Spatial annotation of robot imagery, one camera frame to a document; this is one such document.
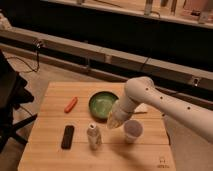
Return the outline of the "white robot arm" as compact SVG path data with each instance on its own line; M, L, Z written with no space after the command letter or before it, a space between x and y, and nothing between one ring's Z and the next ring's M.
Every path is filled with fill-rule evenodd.
M153 106L213 144L213 111L166 95L149 77L136 77L124 84L122 96L113 104L107 119L109 129L129 120L142 103Z

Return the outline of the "cream tapered gripper tip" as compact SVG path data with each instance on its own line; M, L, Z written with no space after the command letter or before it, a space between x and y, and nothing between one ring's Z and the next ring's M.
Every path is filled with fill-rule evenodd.
M118 128L129 118L130 115L128 113L110 112L107 119L107 128L108 129Z

